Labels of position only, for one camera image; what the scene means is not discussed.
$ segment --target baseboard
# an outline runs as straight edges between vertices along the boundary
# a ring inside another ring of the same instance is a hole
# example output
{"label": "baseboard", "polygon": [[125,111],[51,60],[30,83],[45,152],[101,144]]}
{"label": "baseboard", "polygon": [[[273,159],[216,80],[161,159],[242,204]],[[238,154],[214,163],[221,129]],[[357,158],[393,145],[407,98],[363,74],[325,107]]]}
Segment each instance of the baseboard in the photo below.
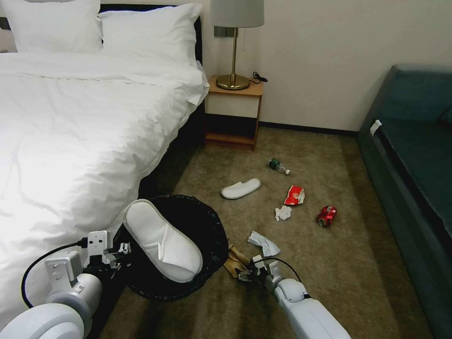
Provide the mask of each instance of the baseboard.
{"label": "baseboard", "polygon": [[299,126],[299,125],[289,125],[281,124],[276,122],[259,121],[259,126],[270,127],[277,129],[290,129],[302,132],[313,132],[313,133],[323,133],[323,134],[333,134],[345,137],[356,137],[358,135],[357,131],[350,131],[344,129],[326,129],[321,127],[310,127],[310,126]]}

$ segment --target slipper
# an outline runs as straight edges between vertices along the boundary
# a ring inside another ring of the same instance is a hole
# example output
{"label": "slipper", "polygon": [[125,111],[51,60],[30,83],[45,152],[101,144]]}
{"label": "slipper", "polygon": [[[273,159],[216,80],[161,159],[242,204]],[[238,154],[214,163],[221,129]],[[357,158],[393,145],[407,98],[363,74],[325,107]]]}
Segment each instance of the slipper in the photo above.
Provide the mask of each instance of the slipper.
{"label": "slipper", "polygon": [[242,271],[247,271],[249,265],[250,261],[234,245],[229,246],[228,258],[223,266],[229,271],[232,277],[238,278],[238,274]]}
{"label": "slipper", "polygon": [[168,279],[187,283],[201,271],[199,248],[171,225],[150,201],[139,199],[127,206],[124,226]]}
{"label": "slipper", "polygon": [[221,190],[221,195],[226,199],[238,199],[256,191],[259,187],[260,180],[253,178],[244,183],[240,181],[234,185],[223,188]]}

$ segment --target white wall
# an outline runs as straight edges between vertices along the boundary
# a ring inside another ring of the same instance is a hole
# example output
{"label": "white wall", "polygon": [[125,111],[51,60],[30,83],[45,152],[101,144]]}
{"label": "white wall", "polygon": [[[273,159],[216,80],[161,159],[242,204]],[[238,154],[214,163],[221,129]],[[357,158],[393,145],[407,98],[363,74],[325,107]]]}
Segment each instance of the white wall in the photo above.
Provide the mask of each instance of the white wall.
{"label": "white wall", "polygon": [[[204,6],[206,72],[229,73],[232,39],[213,36],[210,0],[192,2]],[[358,130],[392,64],[452,65],[450,0],[266,0],[265,6],[265,25],[241,29],[237,47],[237,72],[258,71],[270,81],[263,121]],[[0,50],[13,45],[0,30]]]}

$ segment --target green bottle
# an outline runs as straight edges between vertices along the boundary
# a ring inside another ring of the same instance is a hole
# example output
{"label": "green bottle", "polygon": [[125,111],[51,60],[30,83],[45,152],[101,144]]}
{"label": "green bottle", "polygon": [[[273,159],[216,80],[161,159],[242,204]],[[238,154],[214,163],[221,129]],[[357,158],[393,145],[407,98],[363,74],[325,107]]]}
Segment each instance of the green bottle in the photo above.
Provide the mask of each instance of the green bottle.
{"label": "green bottle", "polygon": [[278,172],[281,173],[285,173],[286,175],[289,175],[289,173],[291,172],[290,169],[286,169],[278,160],[276,160],[275,158],[269,158],[267,160],[267,165],[272,169],[272,170],[276,170]]}

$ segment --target black wicker trash can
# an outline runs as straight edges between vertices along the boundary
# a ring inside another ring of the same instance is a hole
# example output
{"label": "black wicker trash can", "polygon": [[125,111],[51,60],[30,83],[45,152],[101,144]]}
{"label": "black wicker trash can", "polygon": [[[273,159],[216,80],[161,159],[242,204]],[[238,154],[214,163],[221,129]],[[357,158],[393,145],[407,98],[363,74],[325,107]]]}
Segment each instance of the black wicker trash can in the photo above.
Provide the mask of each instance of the black wicker trash can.
{"label": "black wicker trash can", "polygon": [[147,299],[181,299],[200,289],[227,260],[228,241],[225,230],[218,214],[195,197],[164,195],[150,201],[168,222],[198,246],[203,260],[202,270],[192,281],[186,283],[166,278],[122,225],[115,236],[115,242],[130,242],[132,248],[132,264],[123,268],[126,270],[126,284],[136,294]]}

